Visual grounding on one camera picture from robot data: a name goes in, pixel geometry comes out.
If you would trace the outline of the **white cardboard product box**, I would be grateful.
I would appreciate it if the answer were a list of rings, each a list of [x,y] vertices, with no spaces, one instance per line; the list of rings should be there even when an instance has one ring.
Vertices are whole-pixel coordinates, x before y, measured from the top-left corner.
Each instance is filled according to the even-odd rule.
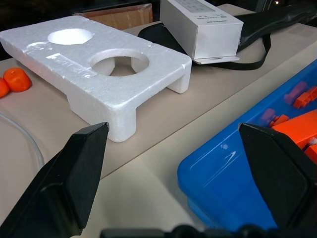
[[[195,63],[239,60],[243,22],[205,0],[160,0],[160,20]]]

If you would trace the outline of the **orange tangerine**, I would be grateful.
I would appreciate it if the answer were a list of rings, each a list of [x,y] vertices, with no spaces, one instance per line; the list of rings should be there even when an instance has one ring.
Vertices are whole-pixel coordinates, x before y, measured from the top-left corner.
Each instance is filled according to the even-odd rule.
[[[23,92],[32,86],[32,82],[24,70],[18,67],[10,68],[3,74],[3,79],[12,92]]]
[[[10,92],[10,88],[6,81],[0,77],[0,98],[3,98]]]

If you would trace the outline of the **brown cardboard box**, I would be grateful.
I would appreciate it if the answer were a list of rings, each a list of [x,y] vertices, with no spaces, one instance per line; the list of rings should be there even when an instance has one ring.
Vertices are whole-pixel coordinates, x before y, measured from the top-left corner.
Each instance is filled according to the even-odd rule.
[[[125,30],[153,22],[152,4],[141,4],[106,10],[75,13],[118,30]]]

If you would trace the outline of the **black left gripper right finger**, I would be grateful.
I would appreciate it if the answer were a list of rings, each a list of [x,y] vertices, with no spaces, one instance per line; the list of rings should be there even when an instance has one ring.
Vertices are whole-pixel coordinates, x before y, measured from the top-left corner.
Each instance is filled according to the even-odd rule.
[[[286,134],[239,125],[253,180],[279,228],[317,228],[317,164]]]

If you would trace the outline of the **blue plastic bin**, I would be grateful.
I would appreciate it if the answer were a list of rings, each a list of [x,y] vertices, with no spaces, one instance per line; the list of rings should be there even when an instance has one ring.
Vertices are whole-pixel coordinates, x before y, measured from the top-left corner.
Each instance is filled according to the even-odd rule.
[[[179,164],[179,188],[187,196],[190,209],[206,226],[231,231],[249,223],[264,229],[276,227],[253,181],[238,126],[243,122],[268,126],[276,116],[293,118],[317,109],[317,100],[300,109],[285,103],[284,95],[301,81],[307,83],[307,90],[317,86],[317,60]]]

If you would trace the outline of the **purple toy pieces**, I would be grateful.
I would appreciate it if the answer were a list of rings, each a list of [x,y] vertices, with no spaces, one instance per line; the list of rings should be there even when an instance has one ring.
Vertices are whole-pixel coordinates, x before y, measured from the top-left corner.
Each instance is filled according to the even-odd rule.
[[[307,90],[307,83],[304,81],[299,82],[289,93],[284,95],[286,104],[292,105],[295,100]]]

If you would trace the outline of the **white styrofoam packing insert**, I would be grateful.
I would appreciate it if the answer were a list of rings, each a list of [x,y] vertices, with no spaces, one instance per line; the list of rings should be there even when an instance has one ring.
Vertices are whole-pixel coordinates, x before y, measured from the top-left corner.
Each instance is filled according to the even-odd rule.
[[[0,43],[64,93],[85,122],[108,122],[116,143],[136,132],[141,104],[165,88],[182,94],[189,86],[189,56],[82,16],[1,31]]]

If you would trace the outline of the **small orange building block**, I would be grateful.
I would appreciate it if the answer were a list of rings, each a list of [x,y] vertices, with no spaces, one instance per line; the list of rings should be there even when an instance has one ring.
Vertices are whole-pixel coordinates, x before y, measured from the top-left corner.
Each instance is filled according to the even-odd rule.
[[[286,115],[276,116],[270,123],[269,127],[273,127],[275,125],[278,125],[280,123],[284,123],[289,120],[289,117]]]
[[[317,86],[310,88],[307,92],[302,93],[294,102],[293,106],[297,109],[304,108],[310,102],[317,99]]]

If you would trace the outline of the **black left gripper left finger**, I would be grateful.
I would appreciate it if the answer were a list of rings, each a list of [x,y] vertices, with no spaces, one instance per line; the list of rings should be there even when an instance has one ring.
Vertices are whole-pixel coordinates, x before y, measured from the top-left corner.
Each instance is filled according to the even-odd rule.
[[[109,124],[71,135],[0,226],[0,238],[71,238],[85,229],[99,186]]]

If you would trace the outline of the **orange toy pieces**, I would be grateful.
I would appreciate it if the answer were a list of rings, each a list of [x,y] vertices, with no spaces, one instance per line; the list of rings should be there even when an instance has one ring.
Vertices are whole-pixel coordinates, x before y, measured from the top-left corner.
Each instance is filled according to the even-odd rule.
[[[271,127],[287,135],[301,149],[317,144],[317,109]]]

